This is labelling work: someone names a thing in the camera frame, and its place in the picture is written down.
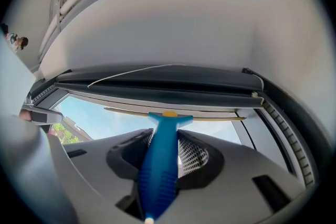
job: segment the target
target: white wall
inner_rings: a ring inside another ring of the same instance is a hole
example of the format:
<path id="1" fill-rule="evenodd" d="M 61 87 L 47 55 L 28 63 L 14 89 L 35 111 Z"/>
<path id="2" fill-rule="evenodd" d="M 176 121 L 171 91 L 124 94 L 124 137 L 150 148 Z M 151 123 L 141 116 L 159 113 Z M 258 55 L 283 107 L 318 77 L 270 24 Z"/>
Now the white wall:
<path id="1" fill-rule="evenodd" d="M 30 69 L 38 65 L 38 50 L 49 25 L 50 0 L 13 0 L 3 22 L 10 33 L 25 36 L 29 43 L 17 52 Z"/>
<path id="2" fill-rule="evenodd" d="M 252 0 L 99 0 L 60 33 L 42 63 L 68 69 L 184 63 L 241 70 L 253 44 Z"/>
<path id="3" fill-rule="evenodd" d="M 250 68 L 298 101 L 335 143 L 336 64 L 330 25 L 314 0 L 256 0 Z"/>

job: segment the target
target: person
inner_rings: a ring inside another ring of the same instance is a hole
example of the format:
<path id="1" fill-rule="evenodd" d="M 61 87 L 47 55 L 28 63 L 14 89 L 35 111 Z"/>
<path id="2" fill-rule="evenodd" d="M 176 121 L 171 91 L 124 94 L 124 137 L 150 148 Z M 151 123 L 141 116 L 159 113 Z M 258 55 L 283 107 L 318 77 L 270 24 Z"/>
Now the person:
<path id="1" fill-rule="evenodd" d="M 15 33 L 8 33 L 8 26 L 6 24 L 1 24 L 1 30 L 4 32 L 5 39 L 13 50 L 14 53 L 17 53 L 18 49 L 21 48 L 23 50 L 24 47 L 28 45 L 28 38 L 26 37 L 17 37 Z"/>

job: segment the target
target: black slot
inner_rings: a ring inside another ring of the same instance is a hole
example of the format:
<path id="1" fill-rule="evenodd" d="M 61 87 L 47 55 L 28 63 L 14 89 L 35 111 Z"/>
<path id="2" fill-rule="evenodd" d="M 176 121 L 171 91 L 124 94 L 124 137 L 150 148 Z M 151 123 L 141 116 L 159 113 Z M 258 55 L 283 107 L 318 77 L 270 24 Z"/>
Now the black slot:
<path id="1" fill-rule="evenodd" d="M 277 212 L 289 204 L 290 199 L 284 192 L 267 176 L 258 176 L 252 178 L 268 205 L 272 208 L 273 212 Z"/>
<path id="2" fill-rule="evenodd" d="M 77 156 L 80 156 L 80 155 L 83 155 L 87 153 L 85 150 L 75 150 L 75 151 L 69 151 L 67 152 L 69 158 L 74 158 L 74 157 L 77 157 Z"/>

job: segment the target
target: yellow cap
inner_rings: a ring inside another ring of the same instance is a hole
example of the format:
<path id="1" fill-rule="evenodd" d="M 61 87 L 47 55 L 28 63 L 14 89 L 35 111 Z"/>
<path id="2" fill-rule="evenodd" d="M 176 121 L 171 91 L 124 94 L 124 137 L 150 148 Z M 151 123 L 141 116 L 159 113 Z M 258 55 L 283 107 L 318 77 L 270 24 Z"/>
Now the yellow cap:
<path id="1" fill-rule="evenodd" d="M 170 117 L 170 118 L 176 118 L 177 117 L 177 113 L 174 111 L 165 111 L 162 113 L 162 116 L 164 117 Z"/>

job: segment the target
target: blue object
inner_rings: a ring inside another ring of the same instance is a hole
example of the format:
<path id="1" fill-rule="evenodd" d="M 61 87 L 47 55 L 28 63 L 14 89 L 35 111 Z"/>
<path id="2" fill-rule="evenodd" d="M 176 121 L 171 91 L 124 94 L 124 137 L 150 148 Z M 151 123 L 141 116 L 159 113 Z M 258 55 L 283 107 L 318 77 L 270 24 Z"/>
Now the blue object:
<path id="1" fill-rule="evenodd" d="M 145 217 L 156 220 L 175 199 L 177 129 L 192 123 L 193 116 L 167 111 L 162 116 L 149 113 L 148 118 L 158 127 L 139 171 L 139 192 Z"/>

